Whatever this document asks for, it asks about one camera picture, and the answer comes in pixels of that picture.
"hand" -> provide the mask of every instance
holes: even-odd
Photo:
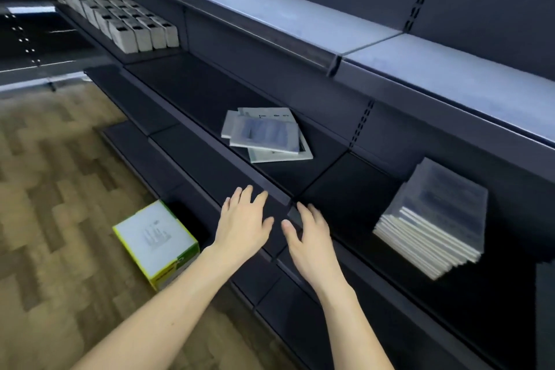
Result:
[[[239,268],[266,243],[274,224],[274,217],[262,222],[262,209],[268,198],[268,192],[260,193],[254,202],[250,202],[253,186],[245,190],[235,189],[231,198],[227,198],[221,208],[216,238],[211,248],[216,248],[223,255],[226,265]]]
[[[313,205],[307,208],[300,202],[297,209],[302,218],[302,241],[287,219],[281,222],[281,228],[295,266],[322,299],[342,287],[345,278],[331,242],[330,228],[320,211]]]

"floor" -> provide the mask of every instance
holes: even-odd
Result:
[[[0,100],[0,368],[68,369],[153,291],[112,233],[154,199],[101,140],[85,82]],[[173,369],[295,369],[225,286]]]

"right hand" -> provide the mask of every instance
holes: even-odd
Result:
[[[281,222],[281,228],[295,266],[321,298],[342,287],[346,281],[335,255],[330,228],[321,212],[313,205],[307,208],[300,202],[297,209],[302,218],[302,240],[287,219]]]

